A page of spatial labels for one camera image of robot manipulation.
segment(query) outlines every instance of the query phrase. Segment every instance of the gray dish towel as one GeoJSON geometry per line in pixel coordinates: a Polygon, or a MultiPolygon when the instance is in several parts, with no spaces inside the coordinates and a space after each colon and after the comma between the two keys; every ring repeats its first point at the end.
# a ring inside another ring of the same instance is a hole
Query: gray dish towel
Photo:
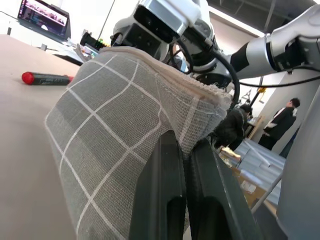
{"type": "Polygon", "coordinates": [[[160,135],[185,156],[231,97],[131,47],[84,63],[45,126],[78,239],[127,239],[136,181],[160,135]]]}

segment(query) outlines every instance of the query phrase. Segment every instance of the gray cloth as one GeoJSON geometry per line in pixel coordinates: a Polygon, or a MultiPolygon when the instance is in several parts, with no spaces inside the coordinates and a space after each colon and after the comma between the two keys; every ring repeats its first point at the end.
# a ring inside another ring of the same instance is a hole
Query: gray cloth
{"type": "Polygon", "coordinates": [[[226,116],[230,96],[131,47],[81,66],[46,118],[79,239],[127,239],[136,181],[160,135],[187,156],[226,116]]]}

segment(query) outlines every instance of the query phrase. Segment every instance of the beige table surface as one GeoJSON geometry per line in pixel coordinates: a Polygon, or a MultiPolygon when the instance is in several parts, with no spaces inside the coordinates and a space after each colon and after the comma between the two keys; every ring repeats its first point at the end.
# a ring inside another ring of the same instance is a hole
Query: beige table surface
{"type": "Polygon", "coordinates": [[[44,119],[64,86],[29,86],[26,71],[74,76],[78,66],[0,35],[0,240],[73,240],[44,119]]]}

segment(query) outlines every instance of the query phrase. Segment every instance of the monitor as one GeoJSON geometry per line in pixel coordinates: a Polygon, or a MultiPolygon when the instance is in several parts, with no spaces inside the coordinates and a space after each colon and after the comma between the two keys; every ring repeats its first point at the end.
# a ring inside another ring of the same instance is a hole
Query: monitor
{"type": "Polygon", "coordinates": [[[69,14],[41,0],[22,0],[18,20],[27,23],[35,31],[48,32],[59,39],[67,40],[69,14]]]}

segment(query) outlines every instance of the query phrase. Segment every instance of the ceiling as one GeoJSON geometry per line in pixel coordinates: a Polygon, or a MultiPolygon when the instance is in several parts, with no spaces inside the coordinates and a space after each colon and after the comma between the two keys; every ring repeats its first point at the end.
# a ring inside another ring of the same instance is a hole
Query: ceiling
{"type": "Polygon", "coordinates": [[[313,0],[208,0],[208,4],[263,33],[271,33],[316,3],[313,0]]]}

